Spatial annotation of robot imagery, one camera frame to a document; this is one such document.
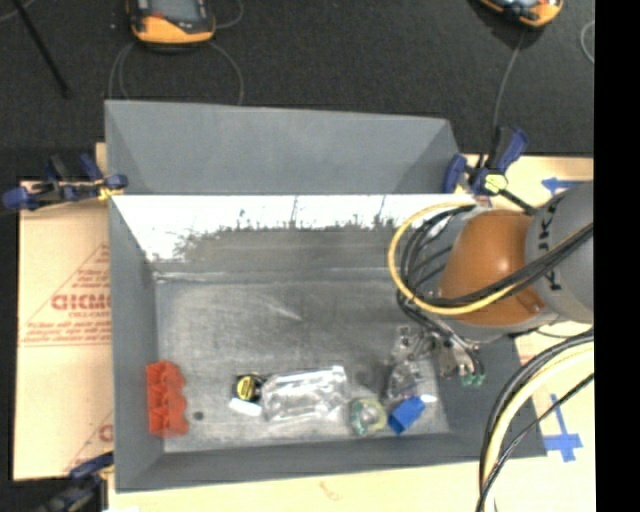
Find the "orange device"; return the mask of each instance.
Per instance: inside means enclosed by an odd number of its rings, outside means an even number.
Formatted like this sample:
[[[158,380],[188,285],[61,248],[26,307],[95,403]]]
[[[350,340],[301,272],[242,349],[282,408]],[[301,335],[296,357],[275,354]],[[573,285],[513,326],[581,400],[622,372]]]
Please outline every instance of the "orange device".
[[[530,27],[542,27],[555,18],[564,0],[480,0],[487,7]]]
[[[126,0],[134,35],[158,48],[193,46],[213,37],[209,0]]]

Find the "blue object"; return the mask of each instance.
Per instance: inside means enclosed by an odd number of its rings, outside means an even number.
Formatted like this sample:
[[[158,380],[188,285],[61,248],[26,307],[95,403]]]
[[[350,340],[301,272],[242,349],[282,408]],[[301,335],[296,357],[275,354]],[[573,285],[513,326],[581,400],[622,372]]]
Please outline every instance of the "blue object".
[[[80,480],[82,478],[87,478],[92,474],[103,470],[109,466],[113,466],[113,452],[107,452],[102,455],[98,455],[93,459],[90,459],[79,466],[73,468],[69,472],[69,477],[72,480]]]
[[[79,481],[76,485],[67,487],[51,498],[46,505],[41,505],[35,510],[79,512],[84,510],[83,507],[96,496],[96,492],[102,484],[102,478],[98,475],[92,475],[86,480]]]
[[[389,414],[387,423],[396,434],[400,435],[420,417],[424,407],[424,402],[419,397],[407,398]]]
[[[576,185],[580,185],[581,183],[584,183],[584,181],[560,180],[555,176],[553,178],[542,180],[542,186],[549,192],[551,192],[552,196],[555,196],[558,190],[565,190],[567,188],[575,187]]]
[[[25,187],[16,187],[2,194],[2,204],[7,210],[35,210],[38,201]]]
[[[463,175],[467,166],[467,159],[460,153],[456,153],[451,158],[449,165],[444,173],[444,185],[442,192],[444,194],[453,194],[460,183],[460,177]]]
[[[555,404],[558,401],[558,397],[554,394],[551,395],[551,401]],[[543,436],[544,447],[547,451],[558,450],[562,455],[563,462],[572,462],[576,460],[576,456],[573,450],[576,448],[582,448],[582,441],[578,434],[569,434],[567,431],[567,425],[562,417],[562,412],[558,407],[555,411],[556,418],[560,425],[560,434],[553,436]]]
[[[85,172],[89,180],[98,181],[104,178],[100,167],[87,153],[82,153],[79,157],[82,170]]]
[[[109,190],[120,190],[129,184],[129,178],[124,174],[112,174],[107,176],[102,183]]]
[[[455,154],[445,170],[442,192],[452,194],[456,185],[462,181],[464,173],[468,176],[468,188],[476,196],[495,196],[498,192],[485,188],[489,175],[505,175],[509,166],[515,162],[529,145],[526,133],[517,127],[500,127],[496,131],[493,146],[482,167],[467,165],[467,159]]]

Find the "white cable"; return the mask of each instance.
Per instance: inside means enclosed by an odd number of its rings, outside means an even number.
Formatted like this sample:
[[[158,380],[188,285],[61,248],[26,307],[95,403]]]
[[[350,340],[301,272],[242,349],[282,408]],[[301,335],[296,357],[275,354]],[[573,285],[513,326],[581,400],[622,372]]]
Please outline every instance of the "white cable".
[[[25,9],[27,9],[33,2],[35,2],[36,0],[27,0],[24,4],[22,4],[24,6]],[[0,16],[0,23],[4,23],[5,21],[9,21],[11,18],[14,18],[18,15],[18,10],[14,9],[13,11],[11,11],[8,14],[3,14],[2,16]]]
[[[238,4],[238,8],[240,9],[238,15],[235,17],[235,19],[227,23],[223,23],[222,25],[216,26],[216,30],[224,30],[226,28],[231,28],[237,25],[238,23],[240,23],[240,20],[242,20],[242,17],[244,16],[244,4],[242,3],[242,0],[236,0],[236,3]]]
[[[582,27],[582,30],[580,31],[580,47],[582,48],[582,52],[584,53],[585,57],[589,60],[589,62],[591,62],[591,64],[594,64],[594,65],[596,63],[596,59],[593,55],[591,55],[591,53],[589,53],[589,50],[587,50],[587,45],[584,42],[584,36],[587,34],[587,30],[595,26],[596,26],[596,20],[593,20],[587,23],[584,27]]]
[[[136,42],[133,41],[133,42],[127,43],[125,46],[123,46],[122,49],[118,52],[118,55],[116,56],[115,60],[113,61],[113,64],[111,66],[111,71],[109,73],[109,84],[108,84],[108,88],[107,88],[107,96],[108,96],[108,98],[112,98],[113,97],[114,80],[115,80],[115,75],[117,73],[117,75],[118,75],[118,87],[120,89],[120,92],[121,92],[122,96],[125,99],[129,99],[129,93],[127,92],[127,89],[125,88],[125,85],[124,85],[124,71],[123,70],[124,70],[124,63],[125,63],[127,57],[129,56],[129,53],[131,53],[131,50],[134,47],[135,43]],[[242,76],[242,71],[240,70],[240,67],[238,66],[236,61],[233,60],[231,55],[229,55],[222,47],[220,47],[219,45],[217,45],[213,41],[209,41],[209,46],[213,50],[218,52],[220,55],[222,55],[222,57],[224,57],[224,59],[231,65],[231,67],[235,71],[236,77],[238,79],[238,99],[236,100],[236,104],[237,105],[242,105],[242,102],[244,101],[245,88],[244,88],[244,78]]]

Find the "clear plastic bag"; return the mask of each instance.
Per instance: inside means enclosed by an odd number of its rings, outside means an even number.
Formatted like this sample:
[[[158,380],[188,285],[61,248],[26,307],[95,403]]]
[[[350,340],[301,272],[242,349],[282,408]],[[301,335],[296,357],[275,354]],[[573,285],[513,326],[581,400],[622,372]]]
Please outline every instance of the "clear plastic bag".
[[[262,386],[262,411],[268,421],[323,419],[350,398],[342,366],[278,374]]]

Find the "blue block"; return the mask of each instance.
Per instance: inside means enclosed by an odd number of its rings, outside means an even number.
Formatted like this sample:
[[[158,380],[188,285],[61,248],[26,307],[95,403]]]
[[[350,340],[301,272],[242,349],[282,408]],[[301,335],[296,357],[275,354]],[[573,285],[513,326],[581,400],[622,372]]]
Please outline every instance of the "blue block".
[[[420,417],[422,411],[424,411],[424,402],[417,396],[412,396],[389,414],[387,423],[396,434],[400,435]]]

